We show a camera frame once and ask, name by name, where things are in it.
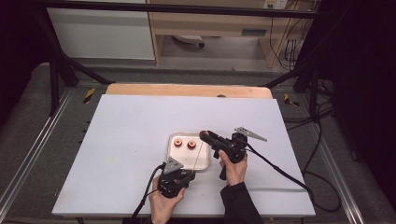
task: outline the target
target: floor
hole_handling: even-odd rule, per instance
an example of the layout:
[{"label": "floor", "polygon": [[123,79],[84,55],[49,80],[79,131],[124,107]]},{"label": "floor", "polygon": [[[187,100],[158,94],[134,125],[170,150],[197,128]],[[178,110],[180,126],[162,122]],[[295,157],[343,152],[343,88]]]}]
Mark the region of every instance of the floor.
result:
[{"label": "floor", "polygon": [[[165,38],[163,59],[159,65],[137,62],[103,63],[91,62],[92,70],[103,77],[118,82],[190,83],[257,86],[287,72],[277,66],[269,69],[261,55],[258,42],[254,38],[206,37],[205,47],[180,43],[171,36]],[[30,149],[43,126],[49,120],[50,88],[48,67],[40,66],[33,73],[21,101],[14,108],[8,122],[0,130],[0,191],[7,192],[10,183],[26,159],[32,155]],[[54,216],[51,208],[56,195],[62,188],[68,171],[78,153],[79,144],[84,138],[84,130],[89,128],[95,107],[106,86],[92,82],[90,78],[78,74],[81,80],[76,88],[62,87],[69,92],[62,115],[57,120],[45,144],[39,146],[36,155],[28,159],[34,166],[26,168],[26,176],[20,176],[21,183],[9,207],[1,207],[0,222],[3,223],[77,223],[72,218]],[[290,79],[273,88],[282,116],[285,118],[305,118],[305,94],[295,94]],[[86,105],[82,101],[89,88],[95,87],[95,94]],[[285,93],[293,103],[285,104]],[[319,102],[327,101],[327,96],[319,96]],[[286,123],[291,128],[295,123]],[[396,215],[375,183],[369,170],[362,162],[351,159],[347,138],[340,129],[337,117],[329,116],[321,122],[322,146],[330,149],[337,167],[346,181],[348,189],[359,209],[364,222],[347,216],[346,204],[337,212],[329,213],[316,208],[315,217],[306,217],[306,223],[396,223]],[[317,124],[308,123],[289,131],[290,141],[297,161],[303,169],[317,143]],[[329,166],[323,153],[317,153],[309,165],[309,170],[331,180]],[[314,189],[317,202],[327,208],[335,207],[335,193],[324,182],[307,175],[306,183]],[[4,205],[5,198],[0,200]],[[299,218],[276,218],[271,223],[300,223]],[[192,223],[191,220],[175,219],[175,223]],[[88,219],[86,223],[120,223],[119,219]]]}]

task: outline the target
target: hand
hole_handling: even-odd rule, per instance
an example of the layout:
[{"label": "hand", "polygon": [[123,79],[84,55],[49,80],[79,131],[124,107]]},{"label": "hand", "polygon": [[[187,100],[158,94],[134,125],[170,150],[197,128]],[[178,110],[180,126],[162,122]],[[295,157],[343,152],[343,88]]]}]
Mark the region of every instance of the hand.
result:
[{"label": "hand", "polygon": [[248,168],[248,154],[238,163],[232,163],[223,150],[219,150],[221,157],[220,166],[226,169],[227,183],[230,186],[244,182],[245,172]]},{"label": "hand", "polygon": [[[158,181],[160,177],[157,176],[152,180],[152,190],[156,190],[158,188]],[[186,189],[183,188],[175,198],[166,198],[161,195],[161,193],[156,190],[152,192],[149,198],[149,205],[151,208],[151,221],[154,224],[164,224],[169,218],[172,216],[172,213],[178,202],[183,200],[184,191]]]}]

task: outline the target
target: wire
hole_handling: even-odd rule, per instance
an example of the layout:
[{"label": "wire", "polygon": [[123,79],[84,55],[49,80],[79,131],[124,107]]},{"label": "wire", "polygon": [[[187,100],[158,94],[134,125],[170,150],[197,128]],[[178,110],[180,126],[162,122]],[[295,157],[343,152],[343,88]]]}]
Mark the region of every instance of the wire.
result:
[{"label": "wire", "polygon": [[289,175],[288,173],[284,172],[282,169],[280,169],[278,166],[273,165],[270,161],[268,161],[262,154],[260,154],[259,152],[257,152],[249,143],[242,141],[240,139],[237,139],[237,141],[240,141],[242,143],[244,143],[245,145],[247,145],[248,147],[248,151],[252,152],[253,154],[255,154],[256,156],[262,158],[262,160],[264,160],[265,162],[267,162],[272,168],[274,168],[274,170],[278,171],[280,174],[282,174],[283,176],[285,176],[287,179],[291,180],[292,182],[296,183],[297,185],[299,185],[300,187],[302,187],[303,189],[306,190],[306,192],[308,192],[309,198],[311,199],[311,201],[314,201],[314,193],[312,192],[312,190],[304,183],[302,183],[300,180],[294,178],[293,176]]},{"label": "wire", "polygon": [[310,9],[311,11],[315,10],[315,8],[317,7],[317,1],[318,1],[318,0],[314,0],[314,5],[313,5],[312,8]]},{"label": "wire", "polygon": [[[321,126],[321,123],[320,123],[320,119],[323,119],[323,118],[329,116],[329,115],[333,112],[332,106],[320,110],[323,106],[328,105],[328,104],[330,104],[329,101],[327,101],[327,102],[325,102],[325,103],[323,103],[323,104],[321,104],[321,105],[318,106],[317,115],[316,115],[316,117],[318,118],[318,126],[319,126],[318,141],[317,141],[317,143],[316,143],[316,145],[315,145],[315,148],[314,148],[314,150],[312,151],[312,153],[311,153],[311,155],[310,155],[310,157],[309,157],[307,163],[305,164],[304,169],[302,170],[302,175],[303,175],[303,177],[305,177],[305,175],[312,175],[312,176],[318,178],[319,180],[324,181],[327,185],[329,185],[329,186],[332,188],[332,190],[334,190],[335,195],[336,195],[336,197],[337,197],[337,205],[336,205],[334,208],[325,208],[324,206],[319,205],[319,204],[318,204],[316,201],[314,201],[314,200],[312,200],[312,204],[313,204],[314,206],[316,206],[317,208],[323,210],[323,211],[326,211],[326,212],[336,212],[336,211],[338,211],[338,210],[341,208],[341,205],[342,205],[342,204],[341,204],[341,197],[340,197],[340,195],[339,195],[337,189],[335,188],[335,186],[334,186],[329,180],[325,179],[323,176],[318,175],[318,174],[315,174],[315,173],[310,172],[310,171],[307,171],[309,164],[311,163],[311,161],[313,160],[314,156],[316,155],[316,153],[317,153],[317,151],[318,151],[318,146],[319,146],[320,141],[321,141],[321,137],[322,137],[322,126]],[[285,121],[285,123],[300,123],[300,124],[298,124],[297,126],[294,126],[294,127],[292,127],[292,128],[289,128],[289,129],[288,129],[288,131],[289,131],[289,130],[291,130],[291,129],[300,127],[300,126],[302,126],[302,125],[304,125],[304,124],[306,124],[306,123],[309,123],[309,122],[311,122],[311,121],[314,121],[314,120],[313,120],[313,117],[308,117],[308,118],[295,118],[295,119],[286,119],[286,118],[284,118],[284,121]]]},{"label": "wire", "polygon": [[286,68],[286,67],[284,66],[284,65],[286,65],[286,64],[283,64],[283,63],[279,60],[279,58],[277,57],[277,54],[276,54],[276,52],[275,52],[275,50],[274,50],[274,47],[272,46],[272,32],[273,32],[273,27],[274,27],[274,17],[271,18],[270,47],[271,47],[272,52],[275,54],[276,60],[279,62],[280,66],[281,66],[282,68],[284,68],[285,70],[289,70],[288,68]]},{"label": "wire", "polygon": [[149,196],[150,194],[154,193],[155,191],[157,191],[158,189],[153,190],[152,192],[146,194],[146,196]]},{"label": "wire", "polygon": [[293,5],[294,2],[299,1],[299,0],[293,0],[290,2],[290,4],[288,6],[285,7],[285,9],[288,9],[289,7],[291,7],[291,5]]},{"label": "wire", "polygon": [[149,181],[148,181],[148,186],[146,187],[145,194],[143,194],[143,198],[142,198],[142,200],[140,201],[140,204],[139,204],[139,205],[136,207],[136,209],[134,210],[134,213],[132,214],[131,218],[129,219],[128,224],[133,224],[133,223],[134,223],[134,219],[135,219],[135,218],[137,217],[137,215],[139,214],[139,212],[140,212],[140,210],[142,209],[143,205],[145,205],[146,199],[147,199],[147,197],[149,196],[149,195],[148,195],[149,187],[150,187],[150,185],[151,185],[152,179],[153,179],[154,176],[155,176],[155,173],[157,173],[157,171],[158,171],[159,169],[163,169],[163,168],[165,167],[165,164],[166,164],[166,163],[164,162],[163,164],[157,166],[157,168],[155,168],[155,170],[152,172],[151,177],[149,178]]}]

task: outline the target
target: white table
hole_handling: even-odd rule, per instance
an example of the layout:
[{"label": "white table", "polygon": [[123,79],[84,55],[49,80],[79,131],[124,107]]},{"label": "white table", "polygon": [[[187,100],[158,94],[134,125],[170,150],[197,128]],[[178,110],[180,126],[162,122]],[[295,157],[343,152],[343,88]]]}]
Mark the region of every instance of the white table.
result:
[{"label": "white table", "polygon": [[[248,141],[273,164],[303,181],[276,100],[103,95],[52,213],[129,217],[153,169],[166,160],[171,133],[210,130],[231,138],[240,126],[266,137],[268,142]],[[197,173],[174,217],[223,215],[219,192],[225,182],[219,179],[220,170],[219,161],[210,156],[209,167]],[[246,184],[263,217],[315,215],[306,191],[250,153]],[[140,215],[148,214],[146,202]]]}]

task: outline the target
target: black sleeve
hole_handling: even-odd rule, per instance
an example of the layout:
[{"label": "black sleeve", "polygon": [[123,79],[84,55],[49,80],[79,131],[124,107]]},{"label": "black sleeve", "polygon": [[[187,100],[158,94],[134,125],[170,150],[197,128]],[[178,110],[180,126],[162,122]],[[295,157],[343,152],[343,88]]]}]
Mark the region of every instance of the black sleeve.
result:
[{"label": "black sleeve", "polygon": [[153,224],[151,221],[151,216],[149,216],[143,224]]},{"label": "black sleeve", "polygon": [[225,224],[262,224],[262,218],[251,201],[245,182],[221,190],[225,207]]}]

